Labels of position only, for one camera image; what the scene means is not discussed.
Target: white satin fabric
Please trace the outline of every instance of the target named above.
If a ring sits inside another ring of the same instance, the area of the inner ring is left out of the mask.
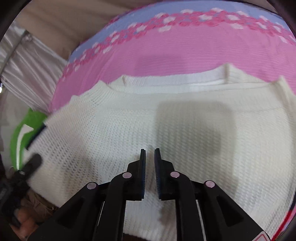
[[[20,41],[24,29],[15,22],[0,43],[0,65],[10,50]],[[16,97],[33,110],[48,113],[57,81],[67,64],[66,60],[30,35],[23,37],[9,58],[1,81]]]

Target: pink knit fabric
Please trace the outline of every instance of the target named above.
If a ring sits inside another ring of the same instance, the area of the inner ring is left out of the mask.
[[[265,81],[284,75],[296,93],[296,40],[265,19],[238,13],[185,12],[161,15],[114,32],[69,64],[57,85],[56,111],[99,80],[110,83],[123,74],[172,75],[203,72],[226,62]]]

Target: white knit sweater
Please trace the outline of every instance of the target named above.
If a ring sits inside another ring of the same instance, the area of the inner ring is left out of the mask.
[[[176,240],[174,202],[158,200],[156,191],[153,152],[160,148],[190,179],[215,181],[272,236],[296,189],[295,97],[286,81],[265,83],[227,64],[170,78],[190,84],[139,87],[122,77],[74,96],[30,148],[44,159],[31,187],[61,206],[87,182],[124,172],[144,148],[145,198],[127,203],[124,232]]]

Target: ribbed neckline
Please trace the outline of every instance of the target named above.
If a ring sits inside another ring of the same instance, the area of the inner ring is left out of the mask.
[[[232,90],[232,89],[249,89],[265,87],[268,83],[261,79],[253,77],[244,73],[242,70],[237,69],[231,64],[224,64],[218,68],[210,71],[205,71],[196,74],[183,74],[183,75],[171,75],[171,76],[150,76],[143,78],[158,78],[161,82],[163,78],[195,78],[196,83],[184,84],[184,85],[166,85],[166,86],[137,86],[129,85],[125,86],[123,78],[120,77],[115,81],[107,85],[106,83],[99,81],[90,92],[103,91],[109,93],[130,93],[130,94],[179,94],[179,93],[192,93],[203,91],[218,91],[218,90]]]

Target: beige fabric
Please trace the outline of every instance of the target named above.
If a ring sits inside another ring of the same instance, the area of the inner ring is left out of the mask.
[[[57,210],[57,207],[46,201],[33,190],[29,190],[21,200],[21,205],[26,207],[37,223],[45,222]]]
[[[17,21],[64,59],[112,18],[157,0],[32,0]],[[271,11],[266,0],[247,0]]]

